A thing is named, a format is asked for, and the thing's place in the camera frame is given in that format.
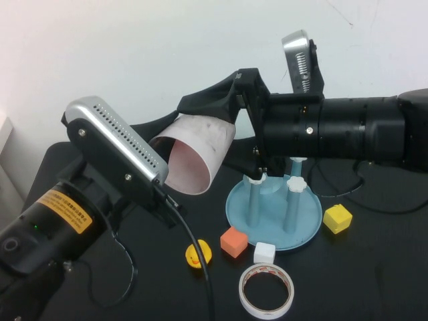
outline yellow rubber duck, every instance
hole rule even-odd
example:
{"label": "yellow rubber duck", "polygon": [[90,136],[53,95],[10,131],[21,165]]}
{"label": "yellow rubber duck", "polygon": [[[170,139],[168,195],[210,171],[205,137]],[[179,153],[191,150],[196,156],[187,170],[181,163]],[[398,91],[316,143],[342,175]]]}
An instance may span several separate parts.
{"label": "yellow rubber duck", "polygon": [[[205,257],[205,261],[207,264],[211,261],[211,258],[213,257],[213,253],[211,252],[211,249],[209,248],[207,242],[205,242],[203,239],[198,239],[198,243],[201,246],[203,256]],[[195,269],[201,268],[201,262],[199,262],[198,255],[196,253],[195,246],[193,244],[190,244],[190,246],[186,250],[186,260],[187,263]]]}

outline black cylindrical motor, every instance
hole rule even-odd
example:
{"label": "black cylindrical motor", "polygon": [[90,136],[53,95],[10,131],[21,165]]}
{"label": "black cylindrical motor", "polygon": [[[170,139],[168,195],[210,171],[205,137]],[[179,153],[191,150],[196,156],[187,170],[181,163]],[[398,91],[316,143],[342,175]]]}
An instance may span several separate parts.
{"label": "black cylindrical motor", "polygon": [[0,262],[28,275],[50,260],[75,260],[106,230],[101,215],[75,188],[58,183],[0,233]]}
{"label": "black cylindrical motor", "polygon": [[272,95],[264,115],[269,156],[401,161],[405,117],[397,97],[287,101]]}

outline yellow cube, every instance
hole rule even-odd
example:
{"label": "yellow cube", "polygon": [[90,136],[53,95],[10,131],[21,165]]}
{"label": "yellow cube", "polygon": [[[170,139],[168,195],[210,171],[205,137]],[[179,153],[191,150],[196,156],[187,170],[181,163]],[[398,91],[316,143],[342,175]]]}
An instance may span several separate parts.
{"label": "yellow cube", "polygon": [[352,220],[352,214],[342,204],[335,205],[326,210],[323,222],[334,234],[347,229]]}

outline yellow warning label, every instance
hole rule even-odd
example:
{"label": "yellow warning label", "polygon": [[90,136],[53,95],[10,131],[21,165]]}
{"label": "yellow warning label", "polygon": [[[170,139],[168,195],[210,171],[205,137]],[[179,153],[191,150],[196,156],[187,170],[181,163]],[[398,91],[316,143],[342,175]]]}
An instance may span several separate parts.
{"label": "yellow warning label", "polygon": [[57,213],[79,234],[92,223],[92,218],[75,201],[61,192],[51,189],[37,202]]}

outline black cable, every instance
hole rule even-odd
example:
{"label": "black cable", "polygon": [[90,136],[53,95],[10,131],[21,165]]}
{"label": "black cable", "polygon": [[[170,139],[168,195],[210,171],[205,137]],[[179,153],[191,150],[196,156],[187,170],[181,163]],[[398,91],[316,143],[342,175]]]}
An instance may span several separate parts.
{"label": "black cable", "polygon": [[214,305],[213,286],[211,285],[211,278],[209,277],[207,262],[205,261],[205,256],[203,255],[201,246],[199,245],[199,242],[196,240],[195,236],[193,235],[192,231],[187,225],[185,219],[183,218],[183,216],[181,216],[179,212],[179,205],[168,194],[166,194],[162,190],[161,186],[159,186],[158,184],[154,184],[153,187],[155,191],[155,197],[157,197],[159,201],[162,201],[167,206],[167,208],[171,211],[171,213],[173,213],[174,216],[178,219],[179,223],[185,229],[187,235],[192,241],[193,246],[196,249],[196,253],[198,255],[199,262],[201,263],[201,267],[205,277],[205,288],[207,290],[207,299],[208,299],[208,313],[209,313],[208,319],[210,321],[214,321],[215,305]]}
{"label": "black cable", "polygon": [[189,226],[187,225],[185,219],[183,216],[181,216],[179,210],[178,210],[178,204],[169,196],[166,198],[167,207],[175,214],[177,219],[179,220],[180,224],[184,227],[187,235],[189,236],[190,240],[192,241],[193,246],[195,246],[196,253],[199,258],[199,262],[201,263],[202,270],[205,276],[205,287],[207,290],[207,299],[208,299],[208,312],[209,312],[209,320],[214,321],[215,320],[215,306],[214,306],[214,295],[213,295],[213,286],[211,285],[211,278],[209,277],[208,273],[208,267],[207,262],[205,261],[205,257],[203,255],[201,246],[199,245],[199,242],[195,239],[195,236],[193,235],[192,231],[190,230]]}
{"label": "black cable", "polygon": [[355,175],[359,177],[359,181],[356,184],[354,184],[353,186],[351,186],[351,188],[349,188],[347,191],[340,192],[332,183],[328,182],[326,180],[326,178],[324,177],[324,180],[327,183],[329,183],[329,185],[332,186],[334,188],[334,190],[338,194],[335,194],[335,195],[322,195],[322,194],[317,193],[312,188],[312,174],[313,174],[313,171],[314,171],[315,168],[317,168],[318,171],[320,171],[320,174],[321,174],[320,161],[321,161],[320,159],[316,159],[315,160],[314,164],[310,167],[310,169],[308,171],[308,179],[307,179],[308,186],[311,188],[313,194],[315,194],[316,196],[322,197],[322,198],[344,197],[344,196],[347,196],[347,195],[352,194],[353,192],[359,190],[364,185],[364,183],[365,183],[364,177],[360,176],[359,173],[358,173],[358,170],[359,170],[360,165],[361,165],[361,161],[357,160],[357,161],[354,162],[354,164],[352,166],[352,169],[354,170]]}
{"label": "black cable", "polygon": [[[338,190],[338,188],[327,178],[327,176],[324,174],[324,172],[322,171],[322,169],[321,169],[321,167],[319,166],[319,161],[317,160],[315,163],[314,163],[314,165],[312,165],[312,167],[311,167],[311,169],[310,169],[310,172],[308,173],[308,185],[309,185],[309,187],[310,187],[310,178],[311,178],[311,180],[312,180],[312,176],[310,177],[309,176],[309,174],[311,174],[312,175],[312,170],[315,168],[315,167],[317,167],[318,168],[318,171],[320,172],[320,174],[321,174],[321,177],[335,190],[335,191],[337,191],[337,192],[339,192],[339,190]],[[354,168],[354,172],[355,172],[355,174],[358,176],[358,177],[360,177],[360,178],[362,178],[357,172],[358,172],[358,167],[355,167],[355,163],[354,163],[354,166],[353,166],[353,168]],[[390,215],[404,215],[404,214],[411,214],[411,213],[414,213],[414,212],[416,212],[416,211],[418,211],[418,210],[420,210],[420,209],[422,209],[422,208],[424,208],[424,207],[426,207],[426,206],[428,206],[428,199],[426,199],[424,202],[422,202],[422,203],[420,203],[419,205],[417,205],[417,206],[415,206],[415,207],[412,207],[412,208],[410,208],[410,209],[405,209],[405,210],[402,210],[402,211],[387,211],[387,210],[384,210],[384,209],[375,209],[374,207],[370,207],[370,206],[367,206],[367,205],[365,205],[365,204],[362,204],[362,203],[360,203],[360,202],[358,202],[358,201],[355,201],[354,199],[351,199],[348,195],[344,195],[344,198],[345,199],[347,199],[348,201],[350,201],[351,203],[354,203],[355,205],[358,205],[359,207],[362,207],[363,209],[366,209],[367,211],[372,211],[372,212],[375,212],[375,213],[380,213],[380,214],[390,214]]]}
{"label": "black cable", "polygon": [[94,296],[94,292],[93,292],[93,272],[92,272],[92,267],[91,265],[82,260],[79,259],[76,262],[77,263],[82,263],[84,266],[86,266],[88,268],[88,295],[89,295],[89,299],[91,300],[91,302],[97,306],[99,306],[100,308],[112,308],[114,306],[117,306],[118,304],[121,304],[123,302],[125,302],[129,296],[132,293],[132,290],[135,287],[136,284],[136,277],[138,275],[138,268],[135,264],[135,259],[132,256],[132,253],[128,250],[128,248],[119,240],[119,238],[117,237],[117,234],[115,234],[113,231],[112,232],[112,236],[113,236],[113,240],[124,250],[126,256],[128,256],[128,259],[131,263],[131,268],[132,268],[132,274],[131,274],[131,279],[129,281],[128,287],[125,290],[125,292],[114,302],[109,303],[109,304],[104,304],[101,303],[100,301],[98,301],[95,296]]}

